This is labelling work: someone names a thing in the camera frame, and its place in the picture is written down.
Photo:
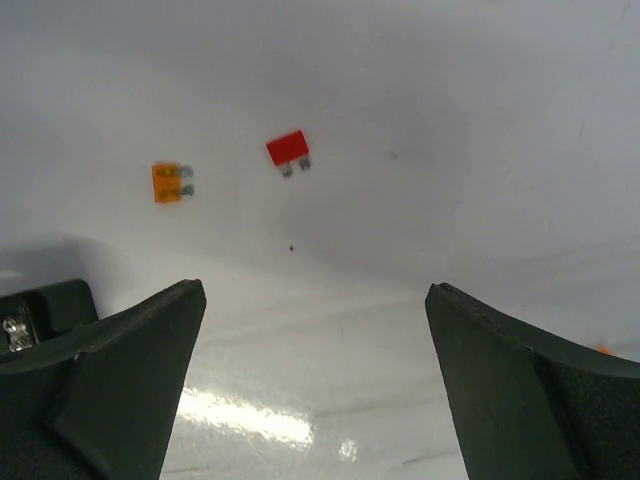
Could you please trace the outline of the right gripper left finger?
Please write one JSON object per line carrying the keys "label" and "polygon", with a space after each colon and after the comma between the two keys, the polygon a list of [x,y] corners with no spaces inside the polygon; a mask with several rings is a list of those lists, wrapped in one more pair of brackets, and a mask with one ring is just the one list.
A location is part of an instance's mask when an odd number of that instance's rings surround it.
{"label": "right gripper left finger", "polygon": [[100,318],[80,279],[1,300],[1,475],[156,479],[205,313],[182,280]]}

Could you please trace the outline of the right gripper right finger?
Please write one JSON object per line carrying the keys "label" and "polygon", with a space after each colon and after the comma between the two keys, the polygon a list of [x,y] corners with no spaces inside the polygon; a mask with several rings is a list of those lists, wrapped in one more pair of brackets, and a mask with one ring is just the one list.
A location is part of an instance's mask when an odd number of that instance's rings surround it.
{"label": "right gripper right finger", "polygon": [[638,363],[446,283],[425,310],[469,478],[638,478]]}

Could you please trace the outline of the red blade fuse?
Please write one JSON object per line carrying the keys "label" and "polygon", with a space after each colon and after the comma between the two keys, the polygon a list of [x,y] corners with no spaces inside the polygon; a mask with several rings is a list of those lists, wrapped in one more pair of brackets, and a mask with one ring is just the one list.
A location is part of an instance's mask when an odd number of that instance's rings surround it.
{"label": "red blade fuse", "polygon": [[295,130],[266,143],[266,150],[273,165],[284,178],[293,174],[293,165],[301,170],[311,168],[311,150],[302,130]]}

